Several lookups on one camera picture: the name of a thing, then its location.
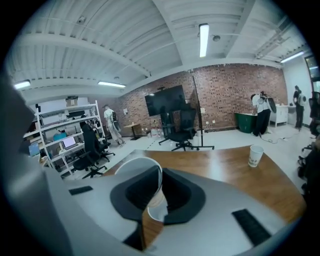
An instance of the wooden table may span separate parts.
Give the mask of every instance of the wooden table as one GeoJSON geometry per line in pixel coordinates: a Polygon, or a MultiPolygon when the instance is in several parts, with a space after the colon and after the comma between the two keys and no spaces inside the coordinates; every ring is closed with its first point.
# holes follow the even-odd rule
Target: wooden table
{"type": "MultiPolygon", "coordinates": [[[[286,174],[266,154],[256,168],[248,165],[250,146],[208,151],[134,150],[104,175],[114,175],[125,162],[149,157],[161,167],[180,170],[229,183],[278,213],[287,223],[302,216],[306,203],[286,174]]],[[[151,219],[145,210],[142,216],[146,246],[161,232],[163,224],[151,219]]]]}
{"type": "Polygon", "coordinates": [[[135,129],[134,129],[135,126],[139,126],[139,125],[140,125],[140,123],[134,123],[134,124],[126,125],[123,127],[123,128],[131,128],[132,129],[133,138],[130,139],[130,141],[136,141],[137,139],[141,138],[141,136],[136,136],[135,129]]]}

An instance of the smoke detector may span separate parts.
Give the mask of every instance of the smoke detector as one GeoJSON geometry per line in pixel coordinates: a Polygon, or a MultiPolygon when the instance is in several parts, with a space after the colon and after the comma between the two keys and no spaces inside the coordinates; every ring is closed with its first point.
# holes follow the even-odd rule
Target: smoke detector
{"type": "Polygon", "coordinates": [[[215,41],[215,42],[218,42],[220,40],[220,35],[215,35],[213,36],[212,40],[215,41]]]}
{"type": "Polygon", "coordinates": [[[81,16],[81,17],[77,20],[76,23],[78,23],[78,24],[83,24],[83,23],[85,23],[85,20],[86,20],[86,18],[85,18],[84,16],[81,16]]]}

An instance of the metal shelving unit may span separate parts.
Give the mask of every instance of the metal shelving unit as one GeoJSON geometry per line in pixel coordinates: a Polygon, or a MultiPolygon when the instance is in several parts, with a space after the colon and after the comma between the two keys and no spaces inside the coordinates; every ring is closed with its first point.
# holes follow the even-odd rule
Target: metal shelving unit
{"type": "MultiPolygon", "coordinates": [[[[55,140],[53,142],[49,142],[46,143],[45,139],[44,139],[44,134],[45,132],[48,132],[50,130],[56,129],[58,127],[63,127],[66,125],[70,125],[70,124],[76,124],[76,123],[80,123],[83,121],[87,121],[87,120],[91,120],[91,119],[97,119],[100,123],[100,127],[97,127],[98,130],[101,130],[103,137],[105,137],[105,132],[103,129],[103,124],[101,122],[101,118],[100,118],[100,114],[99,114],[99,109],[98,109],[98,102],[95,101],[95,104],[86,104],[86,105],[80,105],[80,106],[70,106],[70,107],[65,107],[65,108],[61,108],[58,110],[53,110],[53,111],[46,111],[46,112],[37,112],[34,114],[37,123],[40,125],[40,120],[43,118],[47,118],[47,117],[52,117],[52,116],[58,116],[59,114],[64,114],[65,111],[70,112],[76,112],[76,111],[84,111],[84,110],[90,110],[90,116],[84,117],[84,118],[78,118],[78,119],[74,119],[74,120],[67,120],[67,121],[63,121],[63,122],[59,122],[59,123],[54,123],[51,125],[42,125],[38,130],[32,131],[32,132],[28,132],[26,133],[23,137],[26,138],[28,136],[34,135],[39,133],[40,135],[40,142],[42,143],[42,146],[39,147],[40,150],[44,150],[45,154],[47,156],[48,159],[48,164],[55,169],[55,165],[53,164],[55,161],[60,160],[63,158],[62,155],[55,155],[52,158],[50,158],[49,152],[48,152],[48,147],[58,144],[60,143],[63,139],[59,139],[59,140],[55,140]]],[[[77,132],[75,134],[69,135],[67,138],[69,137],[77,137],[82,135],[83,132],[77,132]]],[[[59,173],[60,175],[64,175],[66,172],[68,172],[70,169],[72,169],[71,166],[69,166],[69,168],[67,168],[66,166],[64,167],[64,169],[59,173]]]]}

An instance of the white ceiling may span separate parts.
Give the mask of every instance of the white ceiling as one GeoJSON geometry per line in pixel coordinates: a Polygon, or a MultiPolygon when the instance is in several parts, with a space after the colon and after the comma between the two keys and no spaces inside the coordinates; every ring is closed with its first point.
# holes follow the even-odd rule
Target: white ceiling
{"type": "Polygon", "coordinates": [[[269,0],[51,0],[28,21],[6,59],[27,102],[69,95],[118,97],[156,79],[215,64],[280,68],[308,46],[269,0]],[[85,21],[78,24],[83,16],[85,21]],[[199,57],[199,24],[210,26],[199,57]],[[212,40],[214,35],[220,41],[212,40]],[[127,85],[124,90],[98,81],[127,85]]]}

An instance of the wall-mounted tv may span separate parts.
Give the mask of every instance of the wall-mounted tv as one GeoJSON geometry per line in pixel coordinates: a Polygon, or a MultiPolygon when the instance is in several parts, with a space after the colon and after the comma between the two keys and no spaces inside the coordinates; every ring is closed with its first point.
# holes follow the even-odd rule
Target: wall-mounted tv
{"type": "Polygon", "coordinates": [[[181,110],[186,106],[186,99],[182,85],[158,91],[145,96],[149,116],[181,110]]]}

